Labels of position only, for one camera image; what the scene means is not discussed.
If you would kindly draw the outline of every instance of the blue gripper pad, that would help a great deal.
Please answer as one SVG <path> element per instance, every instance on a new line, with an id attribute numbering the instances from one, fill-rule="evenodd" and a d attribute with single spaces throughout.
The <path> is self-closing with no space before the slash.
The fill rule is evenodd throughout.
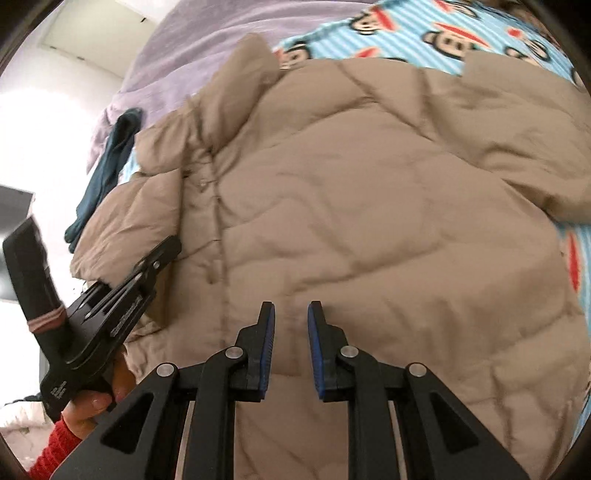
<path id="1" fill-rule="evenodd" d="M 324 385 L 324 362 L 320 348 L 318 326 L 314 317 L 312 304 L 308 306 L 308 337 L 310 339 L 310 352 L 312 355 L 312 369 L 314 370 L 314 384 L 321 400 L 324 399 L 326 387 Z"/>
<path id="2" fill-rule="evenodd" d="M 267 319 L 265 340 L 262 346 L 261 355 L 261 377 L 259 379 L 259 392 L 261 398 L 265 398 L 269 388 L 269 377 L 271 376 L 271 358 L 273 356 L 273 341 L 275 339 L 275 306 L 272 304 Z"/>

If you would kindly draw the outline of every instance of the fingernail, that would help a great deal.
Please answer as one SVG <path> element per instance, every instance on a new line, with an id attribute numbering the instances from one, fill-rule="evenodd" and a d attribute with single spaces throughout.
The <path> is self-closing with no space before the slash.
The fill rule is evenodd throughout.
<path id="1" fill-rule="evenodd" d="M 97 410 L 102 408 L 107 408 L 111 404 L 111 396 L 110 395 L 101 395 L 100 397 L 95 397 L 92 401 L 92 406 Z"/>
<path id="2" fill-rule="evenodd" d="M 120 403 L 127 395 L 129 392 L 125 391 L 125 390 L 118 390 L 115 392 L 115 402 L 116 403 Z"/>

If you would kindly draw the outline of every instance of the purple blanket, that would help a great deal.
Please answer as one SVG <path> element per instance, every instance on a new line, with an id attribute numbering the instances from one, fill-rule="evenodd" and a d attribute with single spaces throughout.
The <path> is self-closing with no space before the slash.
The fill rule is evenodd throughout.
<path id="1" fill-rule="evenodd" d="M 117 118 L 144 111 L 143 127 L 176 110 L 226 61 L 236 43 L 256 32 L 275 46 L 324 22 L 357 15 L 372 0 L 181 0 L 131 66 L 96 127 L 87 169 L 102 154 Z"/>

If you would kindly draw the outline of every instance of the black clamp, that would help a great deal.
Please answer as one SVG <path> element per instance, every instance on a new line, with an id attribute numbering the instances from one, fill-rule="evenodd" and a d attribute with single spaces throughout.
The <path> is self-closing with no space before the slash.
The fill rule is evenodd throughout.
<path id="1" fill-rule="evenodd" d="M 308 309 L 314 382 L 321 400 L 349 403 L 349 479 L 528 480 L 515 459 L 423 364 L 378 362 Z M 397 450 L 394 425 L 400 428 Z"/>
<path id="2" fill-rule="evenodd" d="M 161 364 L 100 423 L 52 480 L 173 480 L 183 427 L 194 401 L 184 460 L 186 480 L 233 478 L 235 403 L 260 402 L 269 384 L 275 307 L 205 363 Z"/>
<path id="3" fill-rule="evenodd" d="M 80 390 L 112 395 L 113 359 L 154 299 L 158 273 L 180 253 L 179 238 L 162 241 L 112 290 L 94 283 L 67 310 L 56 293 L 33 218 L 4 240 L 3 249 L 19 304 L 49 363 L 40 385 L 48 416 L 57 421 Z"/>

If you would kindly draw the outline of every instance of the red knitted sleeve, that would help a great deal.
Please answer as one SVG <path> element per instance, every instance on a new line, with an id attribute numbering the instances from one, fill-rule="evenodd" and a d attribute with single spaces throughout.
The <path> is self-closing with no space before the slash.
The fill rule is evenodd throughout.
<path id="1" fill-rule="evenodd" d="M 29 470 L 31 479 L 49 480 L 60 463 L 81 441 L 70 431 L 63 420 L 58 421 L 49 436 L 48 445 L 43 449 L 35 465 Z"/>

